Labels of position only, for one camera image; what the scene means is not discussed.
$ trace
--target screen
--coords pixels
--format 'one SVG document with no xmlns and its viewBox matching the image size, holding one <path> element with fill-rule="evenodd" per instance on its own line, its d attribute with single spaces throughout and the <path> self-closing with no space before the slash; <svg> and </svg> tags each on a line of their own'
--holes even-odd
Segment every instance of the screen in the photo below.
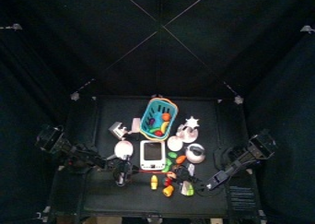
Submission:
<svg viewBox="0 0 315 224">
<path fill-rule="evenodd" d="M 163 158 L 163 148 L 160 142 L 147 142 L 143 148 L 144 160 L 160 160 Z"/>
</svg>

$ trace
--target toy fruit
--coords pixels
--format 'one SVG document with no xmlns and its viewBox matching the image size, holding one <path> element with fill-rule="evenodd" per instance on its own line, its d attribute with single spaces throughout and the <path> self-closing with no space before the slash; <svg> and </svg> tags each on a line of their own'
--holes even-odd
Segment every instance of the toy fruit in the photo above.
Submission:
<svg viewBox="0 0 315 224">
<path fill-rule="evenodd" d="M 156 177 L 156 175 L 152 175 L 152 177 L 151 177 L 151 189 L 152 190 L 157 189 L 157 177 Z"/>
<path fill-rule="evenodd" d="M 163 184 L 164 184 L 164 187 L 168 187 L 168 185 L 172 184 L 172 179 L 168 177 L 164 177 Z"/>
<path fill-rule="evenodd" d="M 165 129 L 167 129 L 168 124 L 169 124 L 169 122 L 163 122 L 163 125 L 161 125 L 163 134 L 165 133 Z"/>
<path fill-rule="evenodd" d="M 168 155 L 172 159 L 175 159 L 175 158 L 177 157 L 177 154 L 176 154 L 175 152 L 168 152 L 167 155 Z"/>
<path fill-rule="evenodd" d="M 171 114 L 169 114 L 168 112 L 164 112 L 164 113 L 163 113 L 163 120 L 164 120 L 165 122 L 169 122 L 169 120 L 171 120 Z"/>
<path fill-rule="evenodd" d="M 168 172 L 169 171 L 169 165 L 165 164 L 165 167 L 163 169 L 163 172 Z"/>
<path fill-rule="evenodd" d="M 156 131 L 160 131 L 160 127 L 156 127 L 156 128 L 151 128 L 149 129 L 149 132 L 153 134 Z"/>
<path fill-rule="evenodd" d="M 155 134 L 156 136 L 163 136 L 161 130 L 155 131 L 153 134 Z"/>
<path fill-rule="evenodd" d="M 155 119 L 153 118 L 149 118 L 149 126 L 152 126 L 155 123 Z"/>
<path fill-rule="evenodd" d="M 176 163 L 177 163 L 177 164 L 183 164 L 184 160 L 185 160 L 185 156 L 181 155 L 181 156 L 179 156 L 179 157 L 176 158 Z"/>
<path fill-rule="evenodd" d="M 173 187 L 168 185 L 168 187 L 163 190 L 163 194 L 165 197 L 169 197 L 172 196 L 172 192 L 173 192 Z"/>
</svg>

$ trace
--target black wall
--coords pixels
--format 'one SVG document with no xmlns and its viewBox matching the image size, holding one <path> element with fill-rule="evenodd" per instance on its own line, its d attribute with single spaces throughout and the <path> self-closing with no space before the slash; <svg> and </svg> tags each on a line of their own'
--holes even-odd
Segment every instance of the black wall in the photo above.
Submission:
<svg viewBox="0 0 315 224">
<path fill-rule="evenodd" d="M 315 36 L 306 34 L 245 98 L 247 126 L 268 128 L 275 157 L 259 171 L 260 197 L 276 223 L 315 222 Z"/>
</svg>

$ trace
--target toy banana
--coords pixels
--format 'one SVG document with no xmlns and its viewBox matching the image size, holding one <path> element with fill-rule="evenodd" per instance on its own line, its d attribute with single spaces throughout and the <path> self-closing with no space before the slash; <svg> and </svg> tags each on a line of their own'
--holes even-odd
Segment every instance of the toy banana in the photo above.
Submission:
<svg viewBox="0 0 315 224">
<path fill-rule="evenodd" d="M 161 132 L 163 132 L 163 134 L 165 133 L 165 129 L 167 129 L 168 124 L 169 124 L 169 122 L 163 122 L 163 124 L 161 124 Z"/>
</svg>

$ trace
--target red object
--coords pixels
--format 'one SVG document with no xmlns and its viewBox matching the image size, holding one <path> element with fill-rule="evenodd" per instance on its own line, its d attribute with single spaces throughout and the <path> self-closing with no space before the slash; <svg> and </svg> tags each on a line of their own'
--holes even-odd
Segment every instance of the red object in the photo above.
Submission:
<svg viewBox="0 0 315 224">
<path fill-rule="evenodd" d="M 163 184 L 164 184 L 165 187 L 168 187 L 168 185 L 172 184 L 172 179 L 168 178 L 168 177 L 164 177 Z"/>
<path fill-rule="evenodd" d="M 157 130 L 156 132 L 153 132 L 153 134 L 155 134 L 156 136 L 163 136 L 163 132 L 161 132 L 160 130 Z"/>
</svg>

